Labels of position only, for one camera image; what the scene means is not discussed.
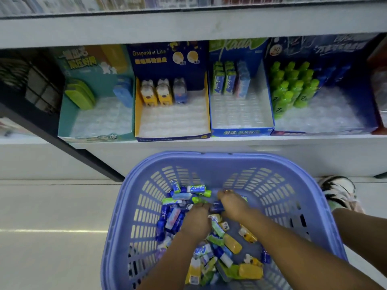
yellow circle illustration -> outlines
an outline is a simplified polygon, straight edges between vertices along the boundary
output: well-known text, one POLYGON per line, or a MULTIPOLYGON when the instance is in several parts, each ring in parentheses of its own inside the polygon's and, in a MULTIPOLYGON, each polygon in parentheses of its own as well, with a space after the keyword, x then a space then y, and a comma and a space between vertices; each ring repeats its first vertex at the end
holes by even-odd
POLYGON ((181 62, 184 61, 184 56, 181 52, 175 52, 172 56, 172 60, 173 62, 175 62, 176 64, 180 64, 181 62))
POLYGON ((194 63, 199 59, 199 55, 196 53, 196 51, 190 51, 187 55, 187 59, 191 63, 194 63))

person's right hand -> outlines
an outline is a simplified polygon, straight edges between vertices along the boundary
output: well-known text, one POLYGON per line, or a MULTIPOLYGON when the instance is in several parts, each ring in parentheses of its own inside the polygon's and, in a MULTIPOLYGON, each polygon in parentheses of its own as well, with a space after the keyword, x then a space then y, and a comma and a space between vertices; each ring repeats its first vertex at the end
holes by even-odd
POLYGON ((233 190, 219 190, 217 196, 225 208, 222 216, 226 218, 241 223, 243 217, 250 211, 247 201, 233 190))

person's left hand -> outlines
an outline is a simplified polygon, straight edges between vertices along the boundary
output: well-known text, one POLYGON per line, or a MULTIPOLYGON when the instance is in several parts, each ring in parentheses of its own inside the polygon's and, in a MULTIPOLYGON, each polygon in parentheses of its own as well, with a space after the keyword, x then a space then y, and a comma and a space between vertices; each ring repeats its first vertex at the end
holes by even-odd
POLYGON ((188 234, 198 244, 211 232, 211 219, 208 217, 210 203, 198 203, 187 213, 180 232, 188 234))

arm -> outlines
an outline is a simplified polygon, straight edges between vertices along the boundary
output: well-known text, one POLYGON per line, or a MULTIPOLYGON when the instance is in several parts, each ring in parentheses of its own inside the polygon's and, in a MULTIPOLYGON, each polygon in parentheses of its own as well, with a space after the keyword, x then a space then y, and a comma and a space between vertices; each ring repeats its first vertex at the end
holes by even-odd
POLYGON ((218 198, 227 217, 243 224, 262 243, 294 290, 383 289, 349 263, 250 208, 239 195, 221 191, 218 198))
POLYGON ((139 286, 138 290, 154 290, 168 287, 182 290, 194 250, 211 231, 208 218, 210 204, 197 204, 187 213, 180 232, 157 265, 139 286))

green bottle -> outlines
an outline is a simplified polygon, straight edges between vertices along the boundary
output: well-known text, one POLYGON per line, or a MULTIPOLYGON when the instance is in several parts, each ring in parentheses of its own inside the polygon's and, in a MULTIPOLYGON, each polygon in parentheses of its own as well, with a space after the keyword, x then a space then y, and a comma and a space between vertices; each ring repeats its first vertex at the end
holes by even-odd
POLYGON ((271 101, 273 106, 276 104, 276 101, 282 98, 285 92, 288 91, 288 87, 289 87, 289 82, 285 80, 280 84, 279 87, 277 87, 275 91, 272 92, 271 101))
POLYGON ((293 87, 298 80, 298 70, 292 70, 288 73, 287 81, 289 82, 289 88, 293 87))
POLYGON ((274 76, 273 80, 270 83, 270 90, 275 90, 279 87, 281 82, 284 80, 284 74, 282 70, 278 70, 276 75, 274 76))
POLYGON ((309 84, 312 81, 314 71, 312 69, 308 69, 304 72, 304 75, 301 79, 304 81, 304 85, 309 84))
POLYGON ((298 71, 300 72, 299 73, 300 77, 302 77, 304 75, 304 72, 307 71, 309 66, 310 66, 309 62, 304 62, 304 63, 301 64, 301 66, 298 68, 298 71))
POLYGON ((270 78, 274 78, 277 71, 279 70, 279 67, 281 66, 281 63, 279 63, 278 61, 277 62, 274 62, 274 64, 271 66, 270 68, 270 78))
POLYGON ((305 108, 308 105, 309 100, 314 96, 317 91, 318 84, 320 82, 318 79, 312 79, 309 85, 307 85, 299 97, 294 102, 294 107, 296 108, 305 108))
POLYGON ((285 67, 285 78, 288 80, 288 74, 294 70, 294 67, 296 66, 296 63, 291 61, 289 64, 285 67))
POLYGON ((293 107, 294 102, 302 92, 302 87, 304 86, 304 82, 302 80, 297 80, 293 87, 290 89, 293 92, 293 97, 291 98, 290 107, 293 107))
POLYGON ((284 113, 288 109, 288 105, 290 104, 292 97, 293 92, 289 90, 285 92, 284 96, 281 99, 278 100, 273 109, 274 119, 279 119, 284 115, 284 113))

